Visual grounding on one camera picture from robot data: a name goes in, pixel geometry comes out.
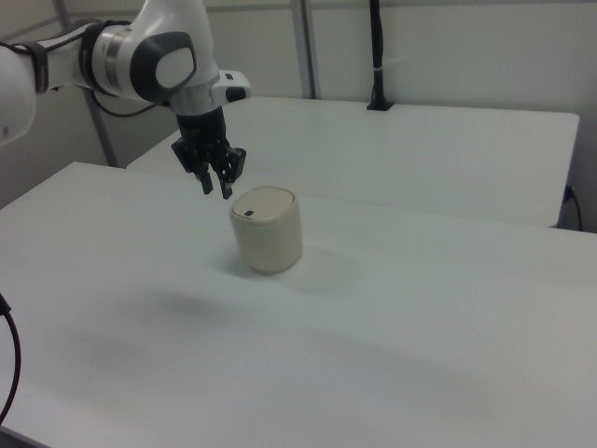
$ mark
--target white table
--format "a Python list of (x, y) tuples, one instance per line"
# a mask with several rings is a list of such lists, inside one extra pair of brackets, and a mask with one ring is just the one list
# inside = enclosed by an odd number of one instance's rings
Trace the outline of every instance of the white table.
[[(225, 108), (248, 151), (239, 185), (459, 217), (557, 223), (578, 116), (549, 112), (251, 98)], [(129, 169), (190, 177), (174, 133)]]
[(229, 205), (73, 164), (0, 211), (24, 356), (8, 428), (52, 448), (594, 446), (594, 235), (303, 196), (304, 257), (264, 277)]

